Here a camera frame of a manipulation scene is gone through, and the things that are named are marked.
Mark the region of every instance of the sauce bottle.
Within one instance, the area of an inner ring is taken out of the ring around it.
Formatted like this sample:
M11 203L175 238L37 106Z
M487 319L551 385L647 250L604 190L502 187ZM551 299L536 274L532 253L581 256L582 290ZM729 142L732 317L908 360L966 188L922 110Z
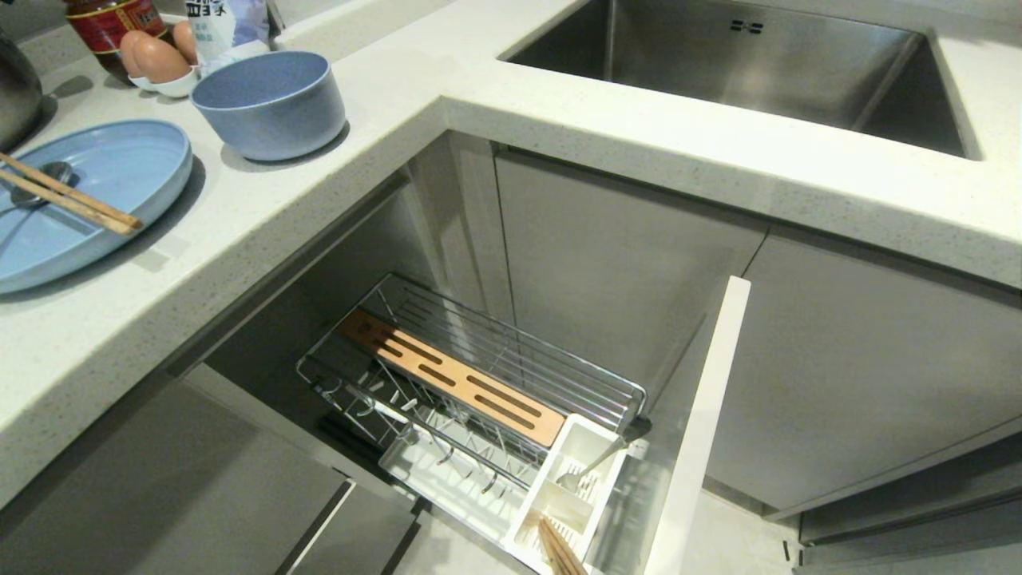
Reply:
M167 26L152 0L64 0L67 22L82 37L99 63L125 84L128 70L121 61L121 39L141 30L173 45Z

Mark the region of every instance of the white quartz countertop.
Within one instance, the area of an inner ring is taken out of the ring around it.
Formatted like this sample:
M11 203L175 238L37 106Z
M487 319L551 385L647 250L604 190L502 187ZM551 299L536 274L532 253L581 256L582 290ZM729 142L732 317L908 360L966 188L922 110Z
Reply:
M977 160L499 60L580 3L458 0L338 60L350 133L295 162L239 157L187 100L117 87L91 57L47 75L58 109L25 149L100 123L156 117L189 134L196 164L181 200L136 241L0 297L0 507L187 338L446 130L1022 287L1017 28L933 10L891 13L880 0L831 7L855 4L860 12L832 13L930 36Z

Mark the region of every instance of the plastic bag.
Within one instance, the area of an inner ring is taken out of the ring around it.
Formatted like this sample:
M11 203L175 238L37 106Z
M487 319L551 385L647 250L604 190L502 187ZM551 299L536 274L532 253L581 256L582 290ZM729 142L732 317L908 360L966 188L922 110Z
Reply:
M185 0L202 76L270 51L266 0Z

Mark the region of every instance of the drawer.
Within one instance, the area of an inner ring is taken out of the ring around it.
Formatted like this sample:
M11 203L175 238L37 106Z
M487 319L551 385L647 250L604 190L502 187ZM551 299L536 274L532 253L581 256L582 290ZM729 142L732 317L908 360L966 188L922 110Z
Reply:
M350 433L385 449L384 471L540 573L546 566L523 535L524 508L541 509L554 496L561 509L586 511L568 535L591 567L677 573L749 289L738 277L721 283L655 398L393 274L327 332L297 372ZM569 469L564 446L584 453L571 464L580 469L640 415L653 422L648 434L628 457L619 452L590 474L603 474L604 482L592 493L564 499L555 482ZM570 422L579 418L606 439L578 447L561 437L578 429ZM560 430L552 445L550 426Z

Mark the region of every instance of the stainless steel sink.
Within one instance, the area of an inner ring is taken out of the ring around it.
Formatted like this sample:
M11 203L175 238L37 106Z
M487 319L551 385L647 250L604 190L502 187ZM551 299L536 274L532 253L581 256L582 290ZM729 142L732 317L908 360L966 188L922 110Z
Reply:
M737 2L592 0L510 61L966 156L922 34Z

